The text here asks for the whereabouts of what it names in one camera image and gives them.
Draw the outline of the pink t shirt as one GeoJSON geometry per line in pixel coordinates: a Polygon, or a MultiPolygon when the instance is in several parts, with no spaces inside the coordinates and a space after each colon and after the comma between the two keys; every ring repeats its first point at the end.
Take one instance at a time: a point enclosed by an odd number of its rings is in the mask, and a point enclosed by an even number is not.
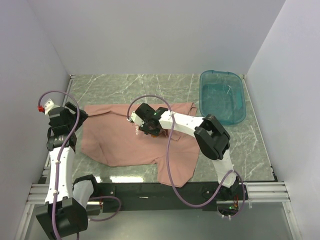
{"type": "Polygon", "coordinates": [[[109,167],[157,165],[157,181],[182,187],[194,175],[200,148],[194,137],[165,131],[144,134],[127,120],[127,104],[86,105],[81,152],[109,167]]]}

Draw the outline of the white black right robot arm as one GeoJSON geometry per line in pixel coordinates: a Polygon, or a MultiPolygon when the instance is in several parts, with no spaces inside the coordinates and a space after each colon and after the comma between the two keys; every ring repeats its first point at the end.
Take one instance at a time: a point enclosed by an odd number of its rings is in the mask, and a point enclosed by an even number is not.
{"type": "Polygon", "coordinates": [[[195,117],[165,107],[153,109],[142,103],[128,118],[145,134],[158,136],[165,130],[178,131],[196,139],[202,154],[213,161],[218,177],[217,199],[232,200],[237,195],[240,178],[234,172],[230,157],[230,135],[216,117],[195,117]]]}

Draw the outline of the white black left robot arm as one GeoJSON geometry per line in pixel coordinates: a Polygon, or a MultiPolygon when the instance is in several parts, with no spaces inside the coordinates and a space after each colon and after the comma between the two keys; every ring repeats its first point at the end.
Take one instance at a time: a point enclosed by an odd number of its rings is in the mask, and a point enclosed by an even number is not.
{"type": "Polygon", "coordinates": [[[49,117],[46,147],[50,180],[44,205],[36,209],[36,218],[50,240],[59,240],[88,228],[87,204],[99,197],[100,188],[91,174],[72,180],[75,132],[88,114],[71,102],[59,106],[51,99],[40,106],[39,111],[49,117]]]}

